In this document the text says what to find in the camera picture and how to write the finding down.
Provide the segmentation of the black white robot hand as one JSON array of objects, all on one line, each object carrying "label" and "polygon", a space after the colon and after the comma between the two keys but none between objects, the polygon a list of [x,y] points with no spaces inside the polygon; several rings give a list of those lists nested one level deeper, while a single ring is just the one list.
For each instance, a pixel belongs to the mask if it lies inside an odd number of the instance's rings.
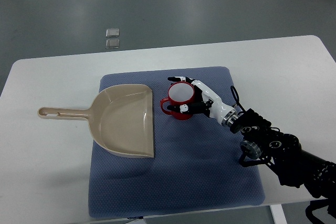
[{"label": "black white robot hand", "polygon": [[[214,118],[223,126],[231,126],[238,119],[238,112],[224,102],[221,98],[203,82],[188,77],[168,77],[173,84],[180,81],[190,83],[195,91],[194,101],[183,104],[179,110],[183,114],[205,114],[209,118]],[[168,110],[178,111],[177,106],[168,105]]]}]

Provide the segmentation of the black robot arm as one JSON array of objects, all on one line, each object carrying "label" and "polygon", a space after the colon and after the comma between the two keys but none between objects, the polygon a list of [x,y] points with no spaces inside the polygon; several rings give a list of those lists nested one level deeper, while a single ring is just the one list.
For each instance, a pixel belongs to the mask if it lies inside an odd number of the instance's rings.
[{"label": "black robot arm", "polygon": [[282,186],[299,188],[304,185],[314,197],[306,208],[311,223],[321,223],[313,212],[327,208],[335,216],[335,163],[302,149],[299,139],[285,134],[252,109],[241,109],[226,122],[232,133],[241,133],[242,167],[266,165]]}]

